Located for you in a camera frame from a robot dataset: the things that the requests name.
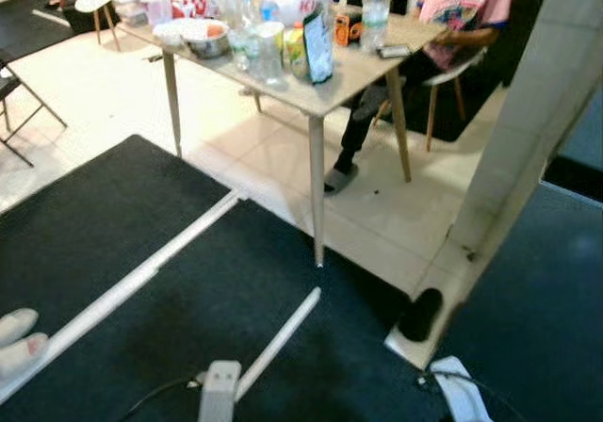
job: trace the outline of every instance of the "phone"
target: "phone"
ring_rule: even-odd
[[[389,57],[408,57],[412,53],[408,45],[404,44],[382,47],[378,52],[382,59],[388,59]]]

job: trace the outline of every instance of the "metal bowl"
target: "metal bowl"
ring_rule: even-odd
[[[219,36],[207,39],[195,39],[194,35],[183,34],[182,37],[187,43],[188,47],[198,58],[208,59],[211,57],[220,57],[230,50],[228,43],[228,25],[218,20],[202,20],[200,22],[206,23],[205,27],[209,24],[217,24],[223,32]]]

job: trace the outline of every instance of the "pink t-shirt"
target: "pink t-shirt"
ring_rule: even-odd
[[[417,5],[421,8],[419,19],[423,22],[440,22],[456,31],[472,31],[504,27],[509,19],[511,0],[418,0]],[[472,50],[458,45],[430,42],[423,50],[442,70],[472,56]]]

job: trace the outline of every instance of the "black cable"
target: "black cable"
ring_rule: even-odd
[[[142,405],[144,405],[145,403],[148,403],[151,399],[163,394],[164,392],[169,391],[170,389],[173,389],[174,387],[179,386],[179,385],[184,385],[185,387],[189,387],[190,384],[196,384],[194,387],[200,386],[199,382],[194,378],[179,378],[177,380],[168,381],[165,384],[162,384],[162,385],[156,387],[153,391],[151,391],[146,396],[144,396],[139,401],[137,401],[136,404],[134,404],[132,406],[132,408],[130,408],[128,410],[128,412],[125,414],[124,417],[122,417],[120,419],[119,422],[123,422],[124,420],[129,419],[135,413],[138,412],[138,410],[142,407]]]
[[[515,417],[520,419],[522,422],[529,422],[528,419],[526,417],[524,417],[524,415],[522,415],[519,411],[517,411],[515,409],[515,407],[511,403],[509,403],[509,401],[507,401],[503,396],[501,396],[498,392],[496,392],[495,390],[490,388],[488,385],[484,384],[483,382],[481,382],[479,380],[476,380],[475,378],[467,377],[466,375],[463,375],[463,374],[457,373],[457,372],[446,372],[446,371],[440,371],[440,370],[430,370],[428,372],[424,372],[421,376],[428,377],[430,375],[431,376],[439,375],[439,376],[442,376],[445,378],[459,378],[461,380],[471,382],[471,383],[475,384],[476,386],[478,386],[480,389],[483,389],[484,391],[486,391],[488,394],[490,394],[490,396],[494,397],[494,399],[501,402],[504,406],[507,407],[507,409],[511,410],[511,412],[513,413],[513,415]]]

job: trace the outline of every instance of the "white tile floor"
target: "white tile floor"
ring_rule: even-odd
[[[0,212],[132,134],[173,153],[171,122],[161,61],[145,57],[158,49],[118,33],[118,53],[105,31],[77,36],[12,64],[70,125],[64,130],[42,111],[14,139],[36,165],[31,170],[0,148]],[[186,161],[230,187],[241,188],[279,217],[311,231],[307,121],[290,107],[264,98],[264,114],[240,86],[178,60],[183,150]],[[446,310],[429,342],[411,348],[411,362],[423,366],[461,299],[464,254],[444,245],[467,187],[492,132],[505,91],[496,91],[458,141],[410,132],[413,182],[405,184],[392,128],[380,122],[358,155],[360,174],[326,202],[326,242],[364,268],[415,297],[427,285],[440,288]],[[19,88],[8,97],[17,124],[36,106]],[[325,166],[339,151],[348,110],[325,121]],[[5,135],[0,122],[0,135]]]

